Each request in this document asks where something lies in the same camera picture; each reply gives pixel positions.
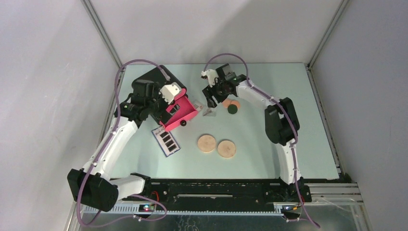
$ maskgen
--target purple hose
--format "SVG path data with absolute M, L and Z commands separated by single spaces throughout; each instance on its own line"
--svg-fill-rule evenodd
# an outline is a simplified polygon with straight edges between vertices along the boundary
M 164 77 L 165 77 L 167 80 L 169 80 L 169 76 L 166 74 L 166 72 L 165 72 L 158 64 L 156 64 L 156 63 L 154 63 L 154 62 L 152 62 L 152 61 L 145 60 L 145 59 L 134 59 L 134 60 L 131 60 L 131 61 L 129 61 L 129 62 L 123 64 L 123 65 L 119 68 L 119 70 L 117 71 L 116 76 L 115 76 L 114 92 L 115 92 L 115 102 L 116 102 L 116 105 L 117 105 L 118 107 L 117 107 L 117 120 L 115 121 L 115 124 L 114 124 L 114 126 L 113 126 L 112 132 L 117 130 L 117 126 L 118 126 L 118 124 L 119 124 L 119 119 L 120 119 L 120 107 L 119 107 L 120 102 L 119 102 L 119 89 L 118 89 L 120 73 L 125 69 L 125 67 L 126 67 L 127 65 L 132 64 L 132 63 L 136 63 L 136 62 L 144 62 L 144 63 L 148 63 L 148 64 L 155 65 L 155 66 L 163 73 Z M 106 149 L 106 146 L 107 146 L 108 143 L 111 141 L 111 139 L 112 139 L 112 137 L 113 137 L 113 133 L 112 133 L 112 132 L 109 134 L 109 136 L 108 136 L 108 138 L 106 139 L 105 143 L 103 143 L 103 145 L 102 145 L 102 147 L 100 148 L 99 152 L 96 154 L 95 159 L 94 159 L 94 162 L 97 162 L 97 161 L 99 160 L 99 157 L 102 155 L 103 151 Z M 80 225 L 82 225 L 82 226 L 85 226 L 85 227 L 97 228 L 97 227 L 103 227 L 103 226 L 110 225 L 110 224 L 112 224 L 112 223 L 114 223 L 114 222 L 116 222 L 116 221 L 118 221 L 118 220 L 124 219 L 124 218 L 133 217 L 133 215 L 132 215 L 132 216 L 124 216 L 124 217 L 120 217 L 120 218 L 118 218 L 118 219 L 116 219 L 116 220 L 113 220 L 113 221 L 111 221 L 111 222 L 109 222 L 109 223 L 107 223 L 107 224 L 104 224 L 104 225 L 91 226 L 90 224 L 93 223 L 93 222 L 95 221 L 95 219 L 96 219 L 96 218 L 99 216 L 99 214 L 101 213 L 101 211 L 98 211 L 98 213 L 96 214 L 96 216 L 95 216 L 89 223 L 85 223 L 85 222 L 82 220 L 82 218 L 81 218 L 81 199 L 82 199 L 82 193 L 84 192 L 85 183 L 87 182 L 87 180 L 88 180 L 88 178 L 89 178 L 89 175 L 90 175 L 91 171 L 93 170 L 93 168 L 94 168 L 94 165 L 90 165 L 88 171 L 87 171 L 86 174 L 85 174 L 84 179 L 82 180 L 81 186 L 79 187 L 78 198 L 77 198 L 77 200 L 76 200 L 76 201 L 77 201 L 77 202 L 76 202 L 76 205 L 77 205 L 77 206 L 76 206 L 76 208 L 77 208 L 77 209 L 76 209 L 76 213 L 77 213 L 77 214 L 76 214 L 76 218 L 78 219 L 78 223 L 79 223 Z M 157 204 L 159 204 L 161 207 L 163 207 L 163 209 L 166 211 L 166 213 L 165 213 L 164 216 L 166 216 L 166 214 L 167 214 L 167 209 L 164 207 L 164 205 L 162 205 L 162 204 L 160 204 L 160 203 L 158 203 L 158 202 L 157 202 Z
M 299 201 L 300 201 L 300 203 L 302 204 L 303 210 L 305 211 L 305 214 L 306 214 L 308 220 L 310 221 L 310 223 L 312 223 L 314 226 L 316 226 L 318 229 L 320 229 L 320 225 L 319 225 L 318 223 L 316 223 L 314 220 L 312 220 L 312 218 L 311 218 L 311 217 L 309 216 L 309 214 L 307 213 L 307 210 L 306 210 L 306 208 L 305 208 L 305 204 L 303 203 L 302 196 L 301 196 L 301 194 L 300 194 L 299 185 L 297 184 L 297 180 L 296 180 L 296 179 L 297 179 L 296 154 L 295 154 L 295 152 L 294 152 L 293 146 L 294 146 L 295 144 L 297 144 L 298 137 L 297 137 L 296 129 L 294 128 L 294 125 L 293 125 L 291 119 L 289 118 L 289 115 L 286 113 L 286 111 L 285 111 L 285 109 L 283 108 L 283 106 L 282 106 L 278 101 L 276 101 L 275 99 L 273 99 L 272 96 L 266 94 L 266 93 L 263 92 L 261 89 L 257 88 L 255 85 L 251 84 L 250 79 L 249 79 L 249 76 L 248 76 L 248 65 L 246 64 L 246 62 L 245 62 L 240 56 L 238 56 L 238 55 L 236 55 L 236 54 L 232 54 L 232 53 L 221 53 L 221 54 L 218 54 L 218 55 L 212 57 L 212 58 L 207 62 L 207 64 L 206 64 L 205 67 L 204 67 L 204 71 L 206 71 L 208 65 L 210 64 L 210 62 L 211 62 L 213 59 L 215 59 L 215 58 L 217 58 L 217 57 L 220 57 L 220 56 L 223 56 L 223 55 L 234 56 L 234 57 L 238 58 L 239 60 L 241 60 L 242 63 L 244 64 L 245 70 L 246 70 L 246 84 L 247 84 L 250 88 L 254 89 L 258 94 L 260 94 L 260 95 L 262 95 L 263 97 L 267 98 L 270 102 L 276 104 L 276 105 L 280 108 L 280 110 L 283 112 L 283 115 L 285 116 L 285 118 L 288 120 L 289 125 L 290 125 L 290 127 L 291 127 L 291 129 L 292 129 L 292 132 L 293 132 L 293 134 L 294 134 L 294 142 L 291 143 L 290 146 L 291 146 L 291 151 L 292 151 L 292 155 L 293 155 L 294 182 L 295 182 L 295 186 L 296 186 L 297 196 L 299 197 Z

